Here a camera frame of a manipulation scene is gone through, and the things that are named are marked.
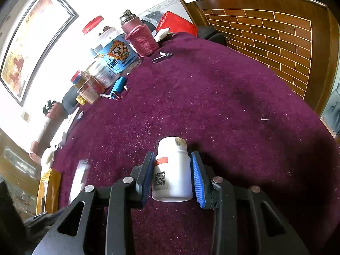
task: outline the picture frame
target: picture frame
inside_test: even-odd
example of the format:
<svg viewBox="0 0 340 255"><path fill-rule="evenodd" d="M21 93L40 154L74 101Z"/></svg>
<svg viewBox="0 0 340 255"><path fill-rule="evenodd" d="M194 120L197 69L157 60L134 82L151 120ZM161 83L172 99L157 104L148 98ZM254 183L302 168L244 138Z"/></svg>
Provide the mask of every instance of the picture frame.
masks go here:
<svg viewBox="0 0 340 255"><path fill-rule="evenodd" d="M78 14L65 0L34 0L2 59L0 81L22 107L42 62Z"/></svg>

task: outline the yellow bag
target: yellow bag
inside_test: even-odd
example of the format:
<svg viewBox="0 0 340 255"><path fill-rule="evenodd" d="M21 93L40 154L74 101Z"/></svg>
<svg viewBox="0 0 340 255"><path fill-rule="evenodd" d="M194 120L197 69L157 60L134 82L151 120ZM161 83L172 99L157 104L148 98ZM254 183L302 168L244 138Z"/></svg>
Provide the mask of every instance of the yellow bag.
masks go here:
<svg viewBox="0 0 340 255"><path fill-rule="evenodd" d="M40 179L36 214L47 211L53 214L58 210L59 186L61 174L54 169L49 169ZM42 210L41 204L45 199L45 210Z"/></svg>
<svg viewBox="0 0 340 255"><path fill-rule="evenodd" d="M86 104L86 100L79 94L78 97L76 98L76 101L80 103L81 105Z"/></svg>

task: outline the cartoon bear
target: cartoon bear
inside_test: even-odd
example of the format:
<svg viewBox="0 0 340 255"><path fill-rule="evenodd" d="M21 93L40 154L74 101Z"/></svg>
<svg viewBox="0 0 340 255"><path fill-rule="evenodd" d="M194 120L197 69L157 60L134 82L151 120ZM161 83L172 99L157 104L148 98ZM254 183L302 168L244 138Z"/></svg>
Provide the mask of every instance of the cartoon bear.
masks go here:
<svg viewBox="0 0 340 255"><path fill-rule="evenodd" d="M124 42L115 40L109 50L109 53L106 55L108 55L107 57L111 57L112 59L120 60L122 63L125 63L130 55L130 50Z"/></svg>

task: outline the white wall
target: white wall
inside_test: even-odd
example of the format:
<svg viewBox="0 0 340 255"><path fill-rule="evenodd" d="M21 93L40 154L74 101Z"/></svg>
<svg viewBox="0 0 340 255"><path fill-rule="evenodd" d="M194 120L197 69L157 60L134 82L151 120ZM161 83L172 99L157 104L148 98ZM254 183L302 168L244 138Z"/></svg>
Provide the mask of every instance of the white wall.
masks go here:
<svg viewBox="0 0 340 255"><path fill-rule="evenodd" d="M126 9L139 14L165 0L66 0L78 13L79 17L56 42L42 63L26 97L24 108L21 108L10 96L3 85L0 85L0 127L19 146L28 151L34 131L34 120L42 116L42 107L48 99L62 101L64 94L71 87L70 79L74 73L88 65L83 62L90 45L82 29L93 18L101 15L105 24L120 27L119 17ZM33 0L21 0L11 12L11 19L0 29L0 59L2 60L14 33L16 24ZM27 111L33 123L27 124L21 119L22 111Z"/></svg>

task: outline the pink knitted cup sleeve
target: pink knitted cup sleeve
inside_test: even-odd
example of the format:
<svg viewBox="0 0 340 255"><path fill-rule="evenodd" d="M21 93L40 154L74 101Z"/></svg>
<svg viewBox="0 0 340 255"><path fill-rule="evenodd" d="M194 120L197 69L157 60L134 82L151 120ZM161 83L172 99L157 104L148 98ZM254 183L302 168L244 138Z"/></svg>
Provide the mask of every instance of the pink knitted cup sleeve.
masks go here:
<svg viewBox="0 0 340 255"><path fill-rule="evenodd" d="M125 39L131 42L141 57L151 56L159 47L147 25L135 27Z"/></svg>

